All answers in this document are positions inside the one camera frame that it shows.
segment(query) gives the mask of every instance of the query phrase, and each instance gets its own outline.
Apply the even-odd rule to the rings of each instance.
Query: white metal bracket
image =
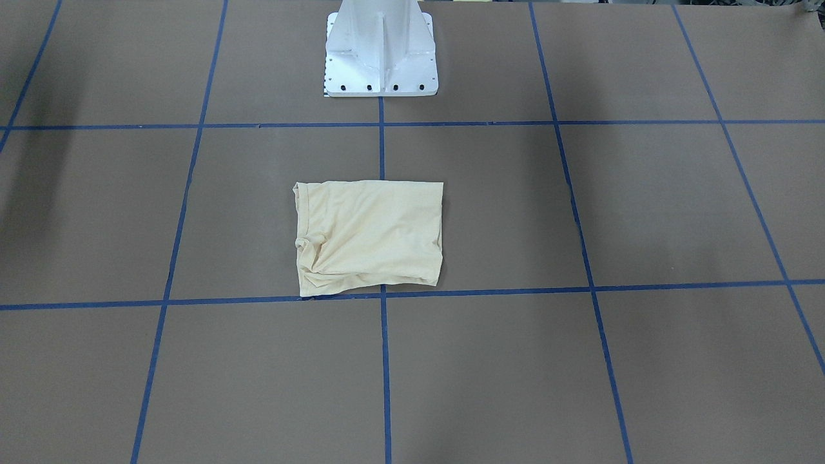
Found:
[[[327,20],[323,90],[330,97],[435,95],[432,17],[416,0],[343,0]]]

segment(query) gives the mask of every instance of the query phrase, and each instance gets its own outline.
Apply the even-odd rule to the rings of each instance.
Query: white cloth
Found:
[[[298,182],[293,191],[301,296],[438,283],[442,182]]]

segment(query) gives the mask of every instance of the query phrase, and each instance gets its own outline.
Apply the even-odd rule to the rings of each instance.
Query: folded cloth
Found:
[[[301,296],[438,283],[442,182],[298,182],[292,190]]]

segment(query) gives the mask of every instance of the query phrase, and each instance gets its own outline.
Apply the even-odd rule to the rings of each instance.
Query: cloth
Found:
[[[301,296],[438,283],[442,182],[298,182],[293,191]]]

